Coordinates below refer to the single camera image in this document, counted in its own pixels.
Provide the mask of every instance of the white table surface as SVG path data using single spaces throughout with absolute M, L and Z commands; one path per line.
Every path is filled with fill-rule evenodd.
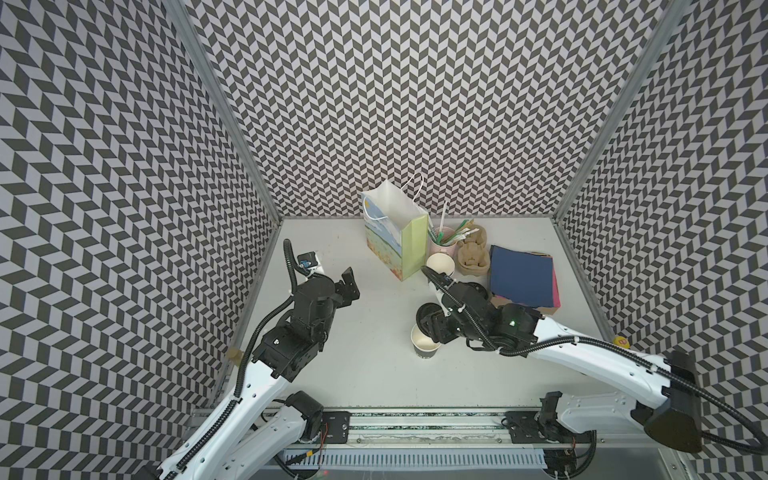
M 449 226 L 458 223 L 460 220 L 446 221 Z M 552 255 L 561 300 L 553 317 L 600 338 L 548 218 L 492 218 L 478 219 L 477 223 L 487 230 L 489 246 Z M 326 275 L 334 281 L 351 266 L 360 299 L 336 311 L 324 351 L 301 371 L 281 398 L 304 390 L 325 407 L 538 407 L 539 398 L 554 390 L 576 395 L 614 391 L 602 382 L 543 360 L 472 351 L 462 338 L 440 347 L 431 359 L 419 358 L 410 341 L 415 312 L 435 298 L 421 272 L 403 282 L 397 280 L 368 249 L 360 219 L 285 220 L 279 243 L 266 265 L 242 349 L 259 321 L 290 294 L 283 261 L 285 238 L 291 240 L 297 256 L 317 252 Z M 487 285 L 485 278 L 456 278 Z M 227 390 L 233 386 L 234 375 Z

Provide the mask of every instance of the yellow tag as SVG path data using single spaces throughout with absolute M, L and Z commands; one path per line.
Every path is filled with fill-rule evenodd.
M 614 337 L 614 345 L 619 345 L 623 349 L 629 348 L 629 340 L 625 339 L 623 336 L 616 335 Z

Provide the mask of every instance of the chevron pattern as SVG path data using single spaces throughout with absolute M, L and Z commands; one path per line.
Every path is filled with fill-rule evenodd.
M 694 2 L 565 223 L 615 329 L 692 352 L 703 385 L 764 431 L 766 22 L 764 2 Z M 703 478 L 768 478 L 765 458 L 705 448 Z
M 549 214 L 666 3 L 187 10 L 282 214 L 360 214 L 385 178 L 412 196 L 423 178 L 432 212 Z
M 273 225 L 157 0 L 0 2 L 0 478 L 128 478 Z

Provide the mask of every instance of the shopping bag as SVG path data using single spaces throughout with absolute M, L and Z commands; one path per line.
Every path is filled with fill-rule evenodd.
M 389 180 L 362 192 L 366 241 L 400 280 L 424 265 L 429 213 Z

